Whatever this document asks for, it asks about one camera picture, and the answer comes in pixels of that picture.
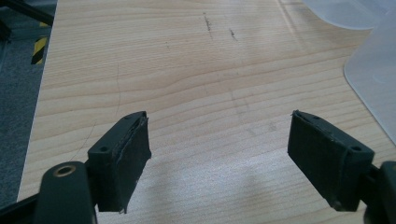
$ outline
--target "light wood surface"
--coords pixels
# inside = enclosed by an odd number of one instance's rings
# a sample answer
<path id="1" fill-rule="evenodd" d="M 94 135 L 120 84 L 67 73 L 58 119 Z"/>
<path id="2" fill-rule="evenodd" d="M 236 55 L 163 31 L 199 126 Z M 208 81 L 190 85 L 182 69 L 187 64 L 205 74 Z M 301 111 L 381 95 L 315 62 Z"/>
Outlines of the light wood surface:
<path id="1" fill-rule="evenodd" d="M 19 199 L 121 117 L 146 110 L 152 159 L 127 215 L 100 223 L 361 223 L 337 213 L 287 154 L 291 112 L 375 150 L 396 148 L 343 65 L 369 34 L 291 0 L 59 0 Z"/>

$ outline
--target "screw hole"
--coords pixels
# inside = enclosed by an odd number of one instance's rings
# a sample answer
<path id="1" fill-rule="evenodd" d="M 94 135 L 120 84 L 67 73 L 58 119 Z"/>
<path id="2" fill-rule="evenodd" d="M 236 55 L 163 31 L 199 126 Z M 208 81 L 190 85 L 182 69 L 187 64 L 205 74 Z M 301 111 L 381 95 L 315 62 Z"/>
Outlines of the screw hole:
<path id="1" fill-rule="evenodd" d="M 106 152 L 107 150 L 108 150 L 107 147 L 101 147 L 101 148 L 100 148 L 100 151 L 101 151 L 101 152 Z"/>
<path id="2" fill-rule="evenodd" d="M 352 150 L 354 150 L 354 151 L 361 151 L 361 148 L 360 147 L 351 147 L 352 148 Z"/>
<path id="3" fill-rule="evenodd" d="M 70 175 L 70 174 L 72 174 L 75 171 L 76 171 L 76 166 L 74 166 L 74 165 L 66 165 L 66 166 L 58 168 L 53 173 L 53 175 L 55 175 L 57 177 L 62 177 L 62 176 Z"/>

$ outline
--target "gray carpet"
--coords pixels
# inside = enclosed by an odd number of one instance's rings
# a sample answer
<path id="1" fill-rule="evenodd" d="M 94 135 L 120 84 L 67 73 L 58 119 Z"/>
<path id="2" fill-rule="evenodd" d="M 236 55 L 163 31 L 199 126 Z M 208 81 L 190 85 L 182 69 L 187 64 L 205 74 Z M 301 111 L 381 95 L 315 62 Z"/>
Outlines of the gray carpet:
<path id="1" fill-rule="evenodd" d="M 40 9 L 54 14 L 55 3 Z M 11 29 L 34 28 L 38 21 L 2 8 L 0 20 Z M 0 208 L 15 203 L 32 129 L 44 64 L 31 64 L 35 39 L 7 43 L 0 71 Z"/>

